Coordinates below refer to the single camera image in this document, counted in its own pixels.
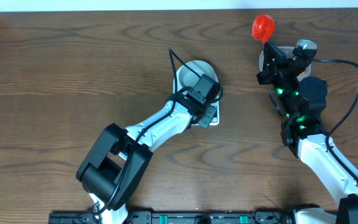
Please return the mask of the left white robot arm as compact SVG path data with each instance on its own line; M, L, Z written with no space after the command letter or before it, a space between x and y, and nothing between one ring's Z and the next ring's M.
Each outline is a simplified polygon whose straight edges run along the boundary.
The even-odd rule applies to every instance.
M195 86L175 88L163 108L143 122L103 129L76 172L89 193L98 223L124 223L126 202L135 192L154 150L192 125L207 128L217 112L222 86L203 74Z

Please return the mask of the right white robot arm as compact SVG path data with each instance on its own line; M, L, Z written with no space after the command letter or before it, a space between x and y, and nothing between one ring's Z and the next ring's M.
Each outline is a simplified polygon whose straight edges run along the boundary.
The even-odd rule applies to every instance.
M299 40L290 54L266 41L260 54L258 83L272 85L269 97L279 115L283 144L306 164L326 187L337 213L313 204L299 205L282 217L282 223L358 223L358 169L337 148L321 119L328 84L317 77L299 75L315 60L317 46Z

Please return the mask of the red plastic measuring scoop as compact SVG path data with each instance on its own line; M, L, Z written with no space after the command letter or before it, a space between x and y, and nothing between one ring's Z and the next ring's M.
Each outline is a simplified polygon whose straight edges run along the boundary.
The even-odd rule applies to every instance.
M259 14L252 25L252 36L255 40L266 44L275 30L274 19L266 14Z

